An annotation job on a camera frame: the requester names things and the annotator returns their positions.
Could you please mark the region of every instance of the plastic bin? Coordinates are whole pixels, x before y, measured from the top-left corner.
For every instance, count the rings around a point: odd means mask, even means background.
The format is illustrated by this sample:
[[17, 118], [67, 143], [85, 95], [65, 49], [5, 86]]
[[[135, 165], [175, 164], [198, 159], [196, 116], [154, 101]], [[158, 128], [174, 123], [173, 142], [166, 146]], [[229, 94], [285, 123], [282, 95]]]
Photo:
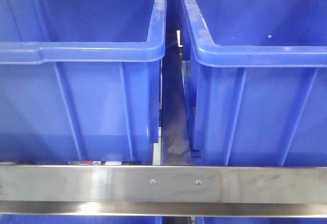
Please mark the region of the plastic bin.
[[149, 162], [165, 15], [166, 0], [0, 0], [0, 160]]
[[0, 215], [3, 224], [161, 224], [156, 216]]
[[327, 166], [327, 0], [182, 1], [204, 164]]
[[195, 224], [326, 224], [327, 218], [196, 217]]

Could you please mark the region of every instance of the metal shelf frame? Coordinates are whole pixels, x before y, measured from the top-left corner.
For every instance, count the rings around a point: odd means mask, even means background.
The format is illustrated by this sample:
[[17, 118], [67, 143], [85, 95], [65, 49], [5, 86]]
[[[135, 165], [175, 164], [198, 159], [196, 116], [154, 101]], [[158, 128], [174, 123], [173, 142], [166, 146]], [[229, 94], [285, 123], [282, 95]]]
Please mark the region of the metal shelf frame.
[[0, 166], [0, 213], [327, 217], [327, 167], [190, 165], [176, 33], [166, 45], [162, 166]]

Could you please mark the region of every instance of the metal beam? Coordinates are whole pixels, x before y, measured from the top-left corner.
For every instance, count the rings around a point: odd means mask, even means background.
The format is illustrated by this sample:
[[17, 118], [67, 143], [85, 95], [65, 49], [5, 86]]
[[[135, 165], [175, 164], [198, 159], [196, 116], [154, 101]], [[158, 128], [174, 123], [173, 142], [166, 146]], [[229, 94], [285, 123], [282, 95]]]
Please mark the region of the metal beam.
[[327, 216], [327, 168], [0, 166], [0, 200], [1, 213]]
[[0, 201], [6, 214], [327, 217], [327, 205]]

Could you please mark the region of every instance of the bin rim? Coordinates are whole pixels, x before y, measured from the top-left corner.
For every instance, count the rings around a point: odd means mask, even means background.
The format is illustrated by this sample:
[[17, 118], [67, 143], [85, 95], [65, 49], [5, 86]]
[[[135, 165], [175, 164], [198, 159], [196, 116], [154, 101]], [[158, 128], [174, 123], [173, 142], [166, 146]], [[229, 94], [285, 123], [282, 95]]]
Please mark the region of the bin rim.
[[165, 55], [167, 0], [154, 0], [144, 42], [0, 42], [0, 64], [153, 62]]
[[211, 67], [327, 67], [326, 46], [221, 46], [196, 0], [181, 0], [198, 63]]

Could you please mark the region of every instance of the stainless steel bar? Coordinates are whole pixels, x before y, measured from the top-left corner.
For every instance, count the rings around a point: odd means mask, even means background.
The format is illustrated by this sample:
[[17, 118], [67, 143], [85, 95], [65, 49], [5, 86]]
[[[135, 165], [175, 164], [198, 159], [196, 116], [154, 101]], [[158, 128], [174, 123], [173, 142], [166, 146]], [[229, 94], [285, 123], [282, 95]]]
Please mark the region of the stainless steel bar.
[[6, 214], [327, 217], [327, 205], [0, 201]]
[[327, 168], [0, 166], [0, 200], [327, 204]]

